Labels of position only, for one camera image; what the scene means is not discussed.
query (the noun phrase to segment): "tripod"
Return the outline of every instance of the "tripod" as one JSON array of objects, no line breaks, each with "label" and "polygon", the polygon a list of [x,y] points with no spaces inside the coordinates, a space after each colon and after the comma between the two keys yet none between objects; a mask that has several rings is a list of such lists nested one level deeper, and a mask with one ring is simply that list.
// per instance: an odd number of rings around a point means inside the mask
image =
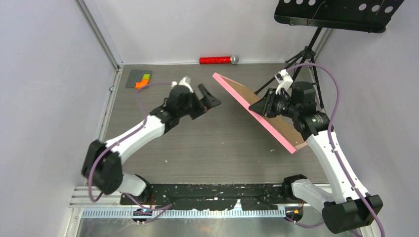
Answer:
[{"label": "tripod", "polygon": [[[314,56],[316,56],[316,53],[313,51],[313,46],[314,46],[314,43],[316,42],[317,38],[319,37],[319,34],[320,34],[321,31],[322,31],[322,27],[318,27],[316,32],[313,35],[313,38],[311,38],[310,44],[308,46],[306,46],[304,48],[304,50],[301,51],[300,53],[298,53],[296,56],[294,56],[294,57],[288,59],[287,61],[285,61],[288,64],[284,67],[284,69],[290,68],[299,59],[301,59],[300,63],[304,63],[305,60],[307,60],[307,59],[309,59],[312,63],[315,63]],[[301,67],[299,67],[295,70],[295,73],[293,75],[293,81],[295,81],[295,79],[297,78],[300,71],[301,71]],[[315,80],[315,83],[313,83],[313,85],[317,86],[317,93],[319,94],[320,108],[323,109],[325,106],[323,104],[322,93],[320,92],[319,77],[317,75],[316,67],[313,67],[313,74],[314,74],[314,80]],[[267,83],[265,83],[265,85],[263,85],[261,88],[259,88],[255,92],[255,94],[256,95],[259,94],[265,87],[267,87],[274,80],[275,80],[275,77],[271,78]]]}]

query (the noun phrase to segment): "red can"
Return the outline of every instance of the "red can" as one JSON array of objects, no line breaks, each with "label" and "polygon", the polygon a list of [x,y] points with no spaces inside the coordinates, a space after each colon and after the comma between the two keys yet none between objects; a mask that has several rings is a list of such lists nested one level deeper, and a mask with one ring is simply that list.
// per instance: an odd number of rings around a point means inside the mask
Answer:
[{"label": "red can", "polygon": [[239,62],[239,57],[237,56],[226,56],[226,57],[208,57],[208,58],[199,58],[200,64],[222,64],[222,63],[231,63],[237,64]]}]

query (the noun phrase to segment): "grey lego baseplate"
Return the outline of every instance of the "grey lego baseplate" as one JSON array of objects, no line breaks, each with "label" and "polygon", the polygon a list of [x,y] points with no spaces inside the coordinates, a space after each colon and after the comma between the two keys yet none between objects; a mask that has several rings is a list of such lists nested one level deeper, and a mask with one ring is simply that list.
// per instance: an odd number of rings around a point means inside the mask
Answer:
[{"label": "grey lego baseplate", "polygon": [[137,82],[140,82],[143,80],[143,76],[144,74],[150,74],[150,79],[151,79],[151,74],[153,73],[153,71],[151,70],[131,70],[131,72],[129,72],[129,77],[128,77],[128,81],[126,82],[125,87],[135,87],[135,84]]}]

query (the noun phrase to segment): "grey wood-grain surface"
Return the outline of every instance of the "grey wood-grain surface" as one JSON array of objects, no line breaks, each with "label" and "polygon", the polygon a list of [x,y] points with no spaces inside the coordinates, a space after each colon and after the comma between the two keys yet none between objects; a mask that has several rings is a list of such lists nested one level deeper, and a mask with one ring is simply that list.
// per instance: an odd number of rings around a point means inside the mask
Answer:
[{"label": "grey wood-grain surface", "polygon": [[[125,87],[130,70],[153,70],[150,83],[179,81],[189,76],[195,90],[203,83],[222,104],[196,120],[182,118],[177,127],[132,155],[124,164],[124,171],[139,174],[152,183],[282,182],[295,174],[303,174],[313,183],[325,183],[326,176],[308,146],[291,155],[212,78],[217,72],[256,90],[283,67],[125,65],[106,139],[120,135],[144,118],[134,97],[135,89]],[[297,80],[311,81],[308,70],[302,70]],[[156,85],[141,91],[139,96],[149,112],[163,103],[169,91],[168,85]]]}]

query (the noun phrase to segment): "white wall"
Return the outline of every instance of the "white wall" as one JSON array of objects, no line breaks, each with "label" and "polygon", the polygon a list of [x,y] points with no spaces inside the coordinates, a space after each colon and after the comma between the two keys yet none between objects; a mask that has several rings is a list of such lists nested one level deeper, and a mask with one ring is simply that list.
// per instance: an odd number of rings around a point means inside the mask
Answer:
[{"label": "white wall", "polygon": [[[318,60],[340,83],[338,139],[358,177],[382,198],[387,236],[419,233],[418,8],[405,1],[383,34],[335,30]],[[335,88],[320,77],[330,113]]]},{"label": "white wall", "polygon": [[125,64],[196,63],[232,54],[241,62],[284,62],[315,31],[277,23],[278,0],[94,1]]},{"label": "white wall", "polygon": [[0,236],[57,237],[114,70],[73,0],[3,0],[0,22]]}]

